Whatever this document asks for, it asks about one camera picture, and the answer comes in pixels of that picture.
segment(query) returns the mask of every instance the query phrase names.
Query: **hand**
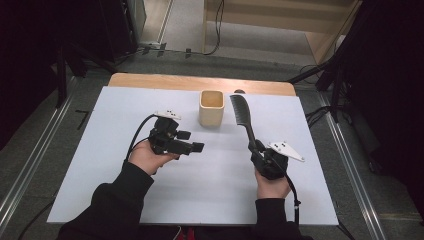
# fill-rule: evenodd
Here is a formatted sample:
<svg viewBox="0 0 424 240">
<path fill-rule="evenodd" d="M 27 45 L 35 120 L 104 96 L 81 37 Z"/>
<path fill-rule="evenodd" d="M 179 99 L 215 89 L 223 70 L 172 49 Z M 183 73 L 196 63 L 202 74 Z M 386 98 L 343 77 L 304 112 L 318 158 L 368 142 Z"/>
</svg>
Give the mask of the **hand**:
<svg viewBox="0 0 424 240">
<path fill-rule="evenodd" d="M 262 176 L 255 168 L 255 177 L 258 182 L 257 197 L 262 198 L 286 198 L 291 189 L 287 178 L 279 178 L 275 180 L 268 180 Z"/>
<path fill-rule="evenodd" d="M 174 153 L 156 155 L 150 146 L 149 140 L 146 140 L 134 147 L 128 162 L 141 168 L 147 174 L 153 175 L 165 163 L 178 157 L 179 155 Z"/>
</svg>

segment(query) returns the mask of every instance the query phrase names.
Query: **person's left hand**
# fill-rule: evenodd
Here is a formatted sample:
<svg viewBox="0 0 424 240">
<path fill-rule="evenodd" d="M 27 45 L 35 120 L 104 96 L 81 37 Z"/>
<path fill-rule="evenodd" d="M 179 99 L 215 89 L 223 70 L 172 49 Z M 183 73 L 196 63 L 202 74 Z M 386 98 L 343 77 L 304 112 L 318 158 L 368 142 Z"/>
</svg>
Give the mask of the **person's left hand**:
<svg viewBox="0 0 424 240">
<path fill-rule="evenodd" d="M 146 140 L 134 147 L 128 162 L 141 168 L 147 174 L 153 175 L 165 163 L 178 157 L 179 155 L 174 153 L 156 155 L 150 146 L 149 140 Z"/>
</svg>

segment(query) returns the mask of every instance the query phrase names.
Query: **white tag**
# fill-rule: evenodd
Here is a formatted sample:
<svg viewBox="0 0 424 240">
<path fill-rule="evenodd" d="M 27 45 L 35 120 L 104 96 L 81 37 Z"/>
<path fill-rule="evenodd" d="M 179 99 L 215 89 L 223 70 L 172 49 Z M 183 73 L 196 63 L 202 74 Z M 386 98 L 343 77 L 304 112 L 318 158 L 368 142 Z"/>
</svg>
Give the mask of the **white tag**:
<svg viewBox="0 0 424 240">
<path fill-rule="evenodd" d="M 171 111 L 171 110 L 166 110 L 166 111 L 164 111 L 164 112 L 156 111 L 156 112 L 155 112 L 155 115 L 156 115 L 156 116 L 159 116 L 159 117 L 166 117 L 166 118 L 172 118 L 172 119 L 181 120 L 181 116 L 180 116 L 180 115 L 175 114 L 175 113 L 174 113 L 173 111 Z"/>
<path fill-rule="evenodd" d="M 301 162 L 305 162 L 305 159 L 300 156 L 287 142 L 273 142 L 269 143 L 268 146 L 279 154 L 287 157 L 291 157 Z"/>
</svg>

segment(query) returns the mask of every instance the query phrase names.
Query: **person's right hand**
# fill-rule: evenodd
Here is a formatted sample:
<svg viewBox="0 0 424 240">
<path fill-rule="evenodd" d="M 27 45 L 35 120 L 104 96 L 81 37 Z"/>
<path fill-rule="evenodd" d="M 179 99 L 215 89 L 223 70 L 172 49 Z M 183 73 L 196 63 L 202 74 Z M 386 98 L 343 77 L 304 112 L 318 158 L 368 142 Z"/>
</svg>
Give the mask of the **person's right hand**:
<svg viewBox="0 0 424 240">
<path fill-rule="evenodd" d="M 268 180 L 262 176 L 255 168 L 255 177 L 258 182 L 257 196 L 258 199 L 262 198 L 286 198 L 291 189 L 287 178 L 279 178 L 275 180 Z"/>
</svg>

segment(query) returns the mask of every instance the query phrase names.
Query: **wooden table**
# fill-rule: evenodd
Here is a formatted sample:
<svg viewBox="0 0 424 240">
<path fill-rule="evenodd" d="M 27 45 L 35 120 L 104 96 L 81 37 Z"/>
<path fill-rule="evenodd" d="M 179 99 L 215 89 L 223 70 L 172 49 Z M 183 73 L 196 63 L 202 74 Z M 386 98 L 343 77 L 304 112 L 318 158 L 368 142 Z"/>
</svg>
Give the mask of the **wooden table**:
<svg viewBox="0 0 424 240">
<path fill-rule="evenodd" d="M 236 90 L 243 90 L 245 93 L 251 94 L 296 96 L 293 85 L 285 82 L 189 77 L 160 74 L 116 73 L 112 75 L 109 86 L 192 91 L 213 89 L 225 93 L 233 93 Z"/>
<path fill-rule="evenodd" d="M 215 22 L 221 0 L 204 0 L 203 50 L 206 22 Z M 352 24 L 361 0 L 225 0 L 222 22 L 306 32 L 317 64 Z"/>
</svg>

